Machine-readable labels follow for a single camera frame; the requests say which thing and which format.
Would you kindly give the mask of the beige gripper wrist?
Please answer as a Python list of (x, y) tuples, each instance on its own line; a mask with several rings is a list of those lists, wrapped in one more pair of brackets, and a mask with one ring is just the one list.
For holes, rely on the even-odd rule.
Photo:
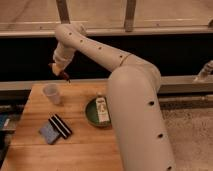
[(74, 48), (65, 47), (62, 43), (58, 43), (54, 50), (52, 64), (52, 72), (59, 76), (73, 60), (76, 50)]

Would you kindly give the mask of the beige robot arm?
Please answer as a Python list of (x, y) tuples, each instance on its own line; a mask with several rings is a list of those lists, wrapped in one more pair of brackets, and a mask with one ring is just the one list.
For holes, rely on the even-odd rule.
[(124, 171), (176, 171), (157, 93), (161, 74), (152, 63), (88, 38), (81, 24), (60, 24), (53, 73), (79, 51), (110, 71), (106, 99)]

